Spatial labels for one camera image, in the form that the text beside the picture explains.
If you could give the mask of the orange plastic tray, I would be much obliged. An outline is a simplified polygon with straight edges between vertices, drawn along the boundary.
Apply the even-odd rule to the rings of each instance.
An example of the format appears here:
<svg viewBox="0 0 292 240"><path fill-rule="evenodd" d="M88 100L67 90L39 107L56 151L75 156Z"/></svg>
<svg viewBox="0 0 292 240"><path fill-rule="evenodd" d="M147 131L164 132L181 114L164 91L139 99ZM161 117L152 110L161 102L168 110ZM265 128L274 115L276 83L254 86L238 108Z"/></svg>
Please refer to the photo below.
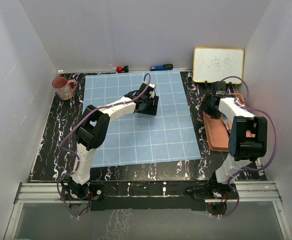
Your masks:
<svg viewBox="0 0 292 240"><path fill-rule="evenodd" d="M203 112L203 120L206 131L206 137L209 149L217 152L228 152L229 151L229 136L228 129L224 123L224 119L211 118L207 113L203 111L206 101L208 100L208 93L202 97L200 105L201 111Z"/></svg>

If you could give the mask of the blue checked tablecloth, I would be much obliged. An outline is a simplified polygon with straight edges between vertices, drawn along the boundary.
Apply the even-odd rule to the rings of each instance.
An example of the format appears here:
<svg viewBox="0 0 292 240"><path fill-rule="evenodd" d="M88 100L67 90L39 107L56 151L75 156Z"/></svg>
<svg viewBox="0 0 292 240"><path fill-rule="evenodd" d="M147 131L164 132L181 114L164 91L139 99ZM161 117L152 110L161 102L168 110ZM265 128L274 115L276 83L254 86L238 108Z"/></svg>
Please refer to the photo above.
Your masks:
<svg viewBox="0 0 292 240"><path fill-rule="evenodd" d="M83 106L110 104L138 90L144 72L87 75ZM112 122L92 167L190 161L201 158L198 140L178 71L151 74L159 96L156 115L129 114Z"/></svg>

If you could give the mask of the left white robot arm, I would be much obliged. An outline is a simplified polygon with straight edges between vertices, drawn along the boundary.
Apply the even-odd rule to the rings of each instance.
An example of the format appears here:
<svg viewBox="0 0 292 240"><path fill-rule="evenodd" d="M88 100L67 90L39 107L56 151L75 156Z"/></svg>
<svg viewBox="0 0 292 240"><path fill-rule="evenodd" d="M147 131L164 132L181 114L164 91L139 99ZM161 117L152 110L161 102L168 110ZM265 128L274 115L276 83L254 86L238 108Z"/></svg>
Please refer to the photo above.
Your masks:
<svg viewBox="0 0 292 240"><path fill-rule="evenodd" d="M92 160L96 150L105 141L109 124L134 113L153 116L157 114L159 97L155 89L154 83L143 82L139 90L125 94L113 103L86 107L79 128L75 131L77 150L74 169L67 185L62 185L73 198L82 200L89 194L88 182Z"/></svg>

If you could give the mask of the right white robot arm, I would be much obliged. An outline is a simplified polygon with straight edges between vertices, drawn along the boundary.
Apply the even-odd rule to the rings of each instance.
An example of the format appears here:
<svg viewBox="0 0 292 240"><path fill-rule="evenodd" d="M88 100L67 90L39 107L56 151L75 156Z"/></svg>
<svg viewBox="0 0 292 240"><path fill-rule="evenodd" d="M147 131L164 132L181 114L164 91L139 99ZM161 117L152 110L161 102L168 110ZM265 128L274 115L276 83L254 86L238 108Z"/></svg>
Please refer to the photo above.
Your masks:
<svg viewBox="0 0 292 240"><path fill-rule="evenodd" d="M245 107L241 96L228 92L223 80L214 82L211 93L202 98L208 146L228 154L209 180L209 194L216 199L230 192L235 177L267 151L267 119Z"/></svg>

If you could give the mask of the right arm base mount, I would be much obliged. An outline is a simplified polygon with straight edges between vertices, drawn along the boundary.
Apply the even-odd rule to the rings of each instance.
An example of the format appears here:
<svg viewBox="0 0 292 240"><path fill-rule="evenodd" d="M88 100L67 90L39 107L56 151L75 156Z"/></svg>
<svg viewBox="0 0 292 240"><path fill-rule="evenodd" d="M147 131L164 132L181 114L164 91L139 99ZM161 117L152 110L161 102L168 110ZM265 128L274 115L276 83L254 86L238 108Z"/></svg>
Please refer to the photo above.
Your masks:
<svg viewBox="0 0 292 240"><path fill-rule="evenodd" d="M225 201L236 199L237 194L226 184L198 184L185 189L185 194L194 200Z"/></svg>

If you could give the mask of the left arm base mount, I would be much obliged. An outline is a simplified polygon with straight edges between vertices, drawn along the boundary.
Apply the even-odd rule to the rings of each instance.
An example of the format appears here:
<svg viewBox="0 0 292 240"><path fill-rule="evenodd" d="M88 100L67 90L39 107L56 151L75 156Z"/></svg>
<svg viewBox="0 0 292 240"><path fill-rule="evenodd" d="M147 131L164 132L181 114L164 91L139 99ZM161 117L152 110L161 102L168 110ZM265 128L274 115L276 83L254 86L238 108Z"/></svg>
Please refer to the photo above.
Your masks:
<svg viewBox="0 0 292 240"><path fill-rule="evenodd" d="M60 181L62 186L62 196L66 200L98 201L104 198L104 187L102 185L90 184L81 185L76 183L72 177Z"/></svg>

